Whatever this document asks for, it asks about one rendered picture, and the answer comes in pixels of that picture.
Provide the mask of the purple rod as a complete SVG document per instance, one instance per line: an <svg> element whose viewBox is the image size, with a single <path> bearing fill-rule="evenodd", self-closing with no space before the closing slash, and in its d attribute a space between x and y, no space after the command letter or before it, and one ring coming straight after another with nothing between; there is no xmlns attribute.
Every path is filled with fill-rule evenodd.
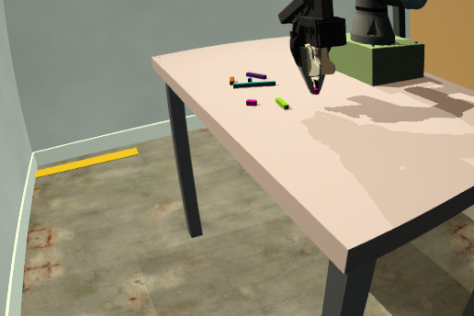
<svg viewBox="0 0 474 316"><path fill-rule="evenodd" d="M260 73L246 73L246 76L248 77L253 77L253 78L258 78L258 79L266 79L266 74L260 74Z"/></svg>

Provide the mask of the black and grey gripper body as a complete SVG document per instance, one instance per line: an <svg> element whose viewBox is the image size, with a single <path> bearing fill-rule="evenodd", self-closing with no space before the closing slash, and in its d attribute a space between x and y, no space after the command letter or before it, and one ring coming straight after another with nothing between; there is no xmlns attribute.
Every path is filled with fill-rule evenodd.
<svg viewBox="0 0 474 316"><path fill-rule="evenodd" d="M346 45L345 18L333 16L333 0L305 0L305 2L306 6L291 22L292 31L296 30L298 38L303 40L305 45L308 43L315 48Z"/></svg>

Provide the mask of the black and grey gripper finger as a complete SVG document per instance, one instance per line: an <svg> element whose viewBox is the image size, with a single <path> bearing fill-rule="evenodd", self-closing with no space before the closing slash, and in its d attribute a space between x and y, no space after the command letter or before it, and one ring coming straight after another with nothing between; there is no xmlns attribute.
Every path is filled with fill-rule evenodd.
<svg viewBox="0 0 474 316"><path fill-rule="evenodd" d="M289 47L294 61L310 93L314 95L314 83L311 78L321 76L321 67L314 59L313 48L311 46L305 47L304 41L298 38L296 30L289 33Z"/></svg>
<svg viewBox="0 0 474 316"><path fill-rule="evenodd" d="M325 74L335 73L335 65L329 59L328 50L330 51L330 49L331 48L313 48L316 63L318 63L321 67L321 76L314 77L313 81L315 84L315 88L320 89L320 91L322 89Z"/></svg>

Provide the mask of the lime green rod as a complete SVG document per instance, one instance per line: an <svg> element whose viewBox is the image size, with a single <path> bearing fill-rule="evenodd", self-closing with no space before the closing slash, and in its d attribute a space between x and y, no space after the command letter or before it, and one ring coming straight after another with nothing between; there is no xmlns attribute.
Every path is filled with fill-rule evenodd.
<svg viewBox="0 0 474 316"><path fill-rule="evenodd" d="M284 110L289 109L289 104L280 97L276 98L276 103L280 105Z"/></svg>

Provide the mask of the turquoise rod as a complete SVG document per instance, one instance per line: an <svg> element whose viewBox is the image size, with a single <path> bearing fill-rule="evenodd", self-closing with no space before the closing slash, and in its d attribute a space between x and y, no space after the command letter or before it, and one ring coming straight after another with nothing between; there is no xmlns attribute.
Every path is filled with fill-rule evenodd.
<svg viewBox="0 0 474 316"><path fill-rule="evenodd" d="M233 84L233 88L258 87L258 86L272 86L272 85L276 85L276 81L236 83L236 84Z"/></svg>

